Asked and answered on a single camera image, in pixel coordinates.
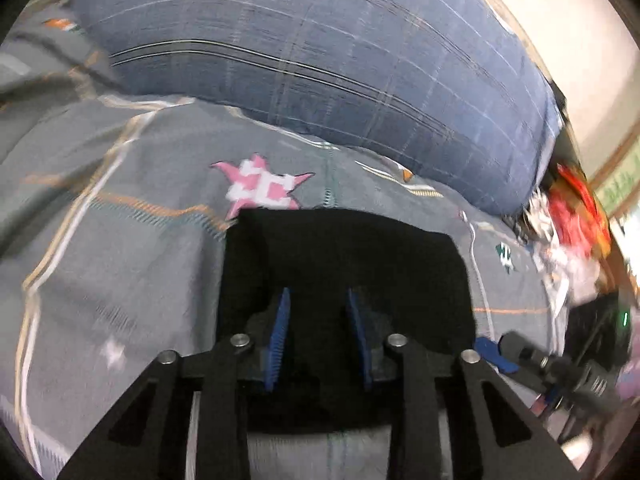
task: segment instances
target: red object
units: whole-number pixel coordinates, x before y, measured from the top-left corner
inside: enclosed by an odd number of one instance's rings
[[[600,211],[598,211],[596,201],[593,199],[593,196],[589,192],[589,188],[587,187],[586,183],[577,178],[569,168],[566,168],[562,164],[558,164],[558,173],[571,185],[571,187],[574,188],[575,192],[578,193],[588,213],[597,223],[597,227],[599,228],[600,233],[604,236],[604,239],[607,241],[607,243],[610,243],[611,235],[609,233],[608,221],[606,217],[601,214]]]
[[[585,258],[591,256],[591,247],[598,238],[596,222],[582,218],[571,211],[567,203],[557,193],[549,196],[549,214],[554,221],[560,243],[573,248]]]

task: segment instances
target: white star pattern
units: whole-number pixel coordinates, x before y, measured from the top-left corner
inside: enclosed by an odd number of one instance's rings
[[[100,355],[107,359],[107,370],[115,368],[120,371],[127,361],[126,357],[124,357],[124,345],[121,345],[112,337],[108,338],[102,345]]]

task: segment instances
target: green sign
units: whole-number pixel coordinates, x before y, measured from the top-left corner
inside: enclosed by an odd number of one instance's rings
[[[607,216],[613,214],[638,184],[640,184],[640,137],[633,143],[613,173],[596,190],[596,196]]]

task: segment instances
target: blue clip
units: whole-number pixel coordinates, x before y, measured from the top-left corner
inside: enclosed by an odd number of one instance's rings
[[[497,366],[501,374],[513,374],[520,369],[517,364],[502,357],[498,350],[498,343],[491,341],[488,337],[477,337],[474,350],[480,354],[482,359]]]

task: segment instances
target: cloth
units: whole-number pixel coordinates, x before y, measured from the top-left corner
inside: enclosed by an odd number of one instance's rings
[[[548,348],[540,276],[498,219],[369,150],[189,97],[117,94],[82,32],[43,25],[62,18],[47,9],[0,47],[0,414],[46,480],[159,351],[212,346],[242,207],[349,208],[449,235],[478,335]],[[388,428],[253,434],[250,452],[254,479],[382,479]]]
[[[71,0],[134,94],[369,148],[491,214],[527,203],[554,95],[484,0]]]

